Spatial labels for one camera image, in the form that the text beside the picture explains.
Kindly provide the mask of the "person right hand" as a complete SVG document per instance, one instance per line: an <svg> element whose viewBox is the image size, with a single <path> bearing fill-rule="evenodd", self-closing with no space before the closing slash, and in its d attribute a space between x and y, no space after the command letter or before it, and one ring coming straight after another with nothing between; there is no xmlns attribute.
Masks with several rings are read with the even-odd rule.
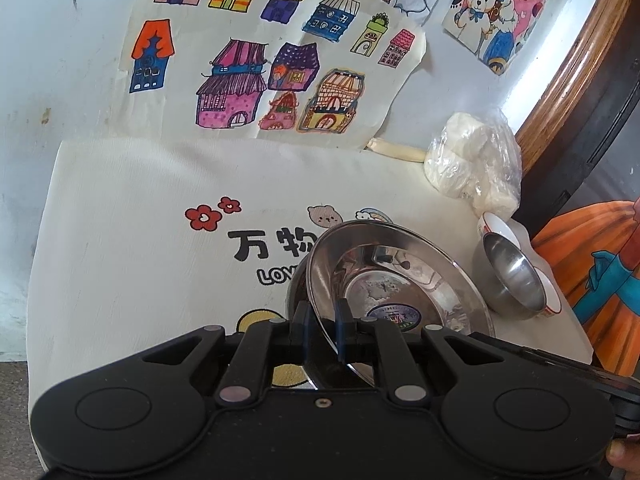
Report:
<svg viewBox="0 0 640 480"><path fill-rule="evenodd" d="M630 434L625 439L613 440L606 450L606 459L614 468L621 469L625 479L640 478L640 438Z"/></svg>

